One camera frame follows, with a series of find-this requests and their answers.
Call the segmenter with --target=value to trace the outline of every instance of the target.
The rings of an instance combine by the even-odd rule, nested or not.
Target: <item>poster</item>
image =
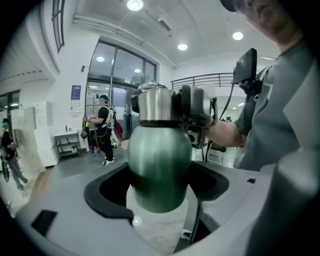
[[[72,85],[71,107],[80,107],[81,85]]]

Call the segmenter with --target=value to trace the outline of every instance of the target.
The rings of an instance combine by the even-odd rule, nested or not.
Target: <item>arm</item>
[[[245,144],[247,138],[241,134],[235,123],[220,120],[205,131],[205,136],[214,143],[227,148],[241,146]]]
[[[218,120],[214,126],[206,130],[205,136],[220,146],[227,148],[242,146],[252,128],[252,118],[256,102],[253,96],[247,97],[246,104],[234,123]]]
[[[88,119],[88,122],[95,124],[95,125],[99,125],[102,124],[104,121],[103,118],[92,118],[92,119]]]
[[[98,111],[98,117],[89,119],[88,121],[95,125],[100,125],[107,120],[108,114],[109,110],[106,107],[101,107]]]
[[[15,149],[17,148],[17,145],[12,142],[11,144],[9,144],[9,145],[7,146],[7,148],[8,148],[8,149],[15,150]]]

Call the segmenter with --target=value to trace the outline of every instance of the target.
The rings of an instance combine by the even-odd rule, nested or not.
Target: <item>metal railing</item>
[[[233,73],[203,74],[171,81],[171,85],[173,90],[179,90],[185,85],[204,86],[214,84],[216,87],[230,87],[233,78]]]

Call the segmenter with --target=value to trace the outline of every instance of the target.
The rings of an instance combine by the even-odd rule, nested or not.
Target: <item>red bag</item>
[[[121,125],[120,125],[119,123],[117,123],[117,124],[115,125],[115,129],[116,129],[116,132],[117,132],[118,135],[119,135],[119,138],[122,139],[122,127],[121,127]]]

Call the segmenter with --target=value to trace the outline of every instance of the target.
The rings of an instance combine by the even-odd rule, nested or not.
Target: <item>white sneaker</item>
[[[24,191],[25,190],[25,187],[22,184],[20,184],[20,186],[17,186],[17,188],[20,191]]]
[[[190,240],[191,235],[192,235],[192,232],[190,230],[183,229],[181,231],[180,238]]]
[[[102,162],[102,164],[105,166],[107,164],[107,162],[110,162],[110,161],[107,161],[107,158],[104,157],[104,161]]]
[[[114,161],[115,161],[114,159],[113,159],[112,161],[108,161],[108,160],[106,160],[106,161],[105,161],[105,166],[106,166],[106,165],[108,165],[108,164],[113,163]]]

